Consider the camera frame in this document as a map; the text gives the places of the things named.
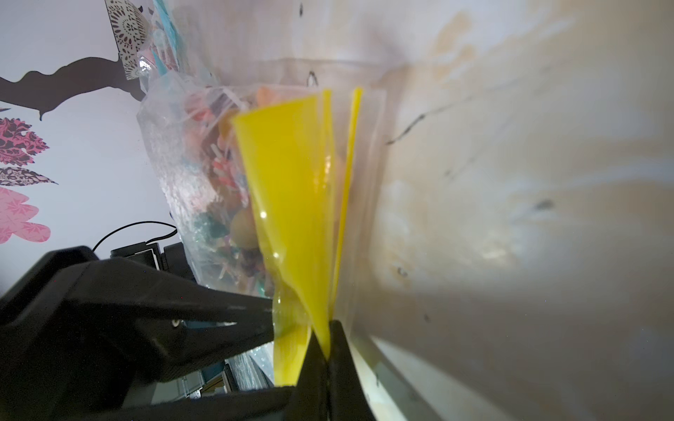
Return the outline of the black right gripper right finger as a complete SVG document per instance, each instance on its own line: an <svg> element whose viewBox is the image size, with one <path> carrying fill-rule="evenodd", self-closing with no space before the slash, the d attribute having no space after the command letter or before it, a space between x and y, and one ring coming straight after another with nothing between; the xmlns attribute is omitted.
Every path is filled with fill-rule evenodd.
<svg viewBox="0 0 674 421"><path fill-rule="evenodd" d="M333 421L375 421L363 392L342 323L332 320L331 354L328 360L328 403Z"/></svg>

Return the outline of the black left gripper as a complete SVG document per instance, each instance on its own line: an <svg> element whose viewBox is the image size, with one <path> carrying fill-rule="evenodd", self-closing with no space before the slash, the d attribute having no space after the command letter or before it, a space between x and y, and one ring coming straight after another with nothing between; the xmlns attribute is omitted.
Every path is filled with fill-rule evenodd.
<svg viewBox="0 0 674 421"><path fill-rule="evenodd" d="M282 387L172 403L128 403L269 343L268 298L209 289L88 247L45 254L1 300L4 420L279 420Z"/></svg>

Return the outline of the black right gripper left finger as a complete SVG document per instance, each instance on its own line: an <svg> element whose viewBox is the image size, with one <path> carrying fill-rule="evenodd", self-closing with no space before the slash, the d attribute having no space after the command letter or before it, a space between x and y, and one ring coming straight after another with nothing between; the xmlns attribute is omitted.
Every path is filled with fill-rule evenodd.
<svg viewBox="0 0 674 421"><path fill-rule="evenodd" d="M314 333L307 347L298 382L284 409L284 420L328 420L328 361Z"/></svg>

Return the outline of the yellow-zip candy bag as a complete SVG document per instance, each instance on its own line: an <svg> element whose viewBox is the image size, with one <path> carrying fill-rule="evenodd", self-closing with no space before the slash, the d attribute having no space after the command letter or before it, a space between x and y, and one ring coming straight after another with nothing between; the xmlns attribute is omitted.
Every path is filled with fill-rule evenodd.
<svg viewBox="0 0 674 421"><path fill-rule="evenodd" d="M382 89L216 86L170 72L138 114L200 284L272 300L273 379L296 383L331 348L337 291L360 251Z"/></svg>

